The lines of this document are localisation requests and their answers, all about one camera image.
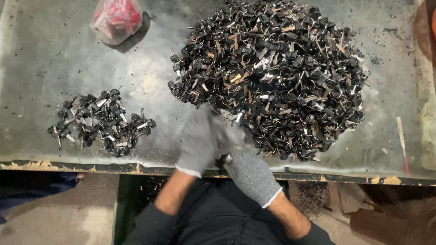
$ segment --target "red object in bag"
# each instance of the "red object in bag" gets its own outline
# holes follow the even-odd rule
[[[117,45],[141,25],[142,9],[137,0],[100,0],[89,26],[102,42]]]

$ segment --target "gray knit glove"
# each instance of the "gray knit glove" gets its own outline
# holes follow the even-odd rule
[[[236,186],[262,208],[268,207],[282,191],[263,160],[235,152],[227,156],[224,168]]]
[[[212,120],[211,109],[195,111],[181,132],[181,154],[175,166],[179,171],[201,178],[204,170],[219,154],[219,141],[225,137],[222,127]]]

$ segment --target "dust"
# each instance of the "dust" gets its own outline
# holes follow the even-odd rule
[[[292,204],[313,221],[328,199],[327,182],[289,181],[289,195]]]

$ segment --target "table surface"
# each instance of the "table surface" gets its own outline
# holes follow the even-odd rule
[[[178,134],[195,110],[175,99],[167,87],[176,74],[169,59],[179,51],[189,30],[186,26],[210,16],[215,1],[140,0],[146,12],[139,32],[116,48],[103,45],[89,23],[98,1],[6,0],[0,18],[0,161],[46,160],[65,163],[140,163],[145,167],[171,167],[177,160]],[[365,120],[346,131],[320,162],[293,163],[265,160],[274,171],[289,170],[358,177],[406,177],[397,127],[401,118],[410,177],[436,178],[423,167],[421,107],[415,63],[414,1],[300,1],[316,5],[322,16],[337,26],[356,31],[354,45],[364,54],[368,85],[362,91]],[[385,28],[397,28],[396,34]],[[379,58],[373,65],[371,59]],[[56,139],[46,130],[58,121],[56,107],[74,95],[98,95],[118,88],[127,114],[140,113],[157,127],[141,136],[126,157],[101,155],[100,142],[80,150]],[[257,150],[236,123],[229,134],[249,154]],[[72,129],[73,136],[77,131]]]

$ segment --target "forearm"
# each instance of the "forearm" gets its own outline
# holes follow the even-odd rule
[[[328,233],[309,221],[281,192],[267,207],[283,224],[291,244],[334,245]]]
[[[300,239],[307,235],[312,226],[307,219],[281,192],[267,207],[283,224],[289,238]]]
[[[195,180],[195,176],[176,169],[173,176],[160,191],[154,205],[163,213],[175,216],[189,191],[189,187]]]
[[[150,203],[135,220],[135,228],[124,245],[167,244],[173,234],[175,215],[195,177],[176,170],[154,204]]]

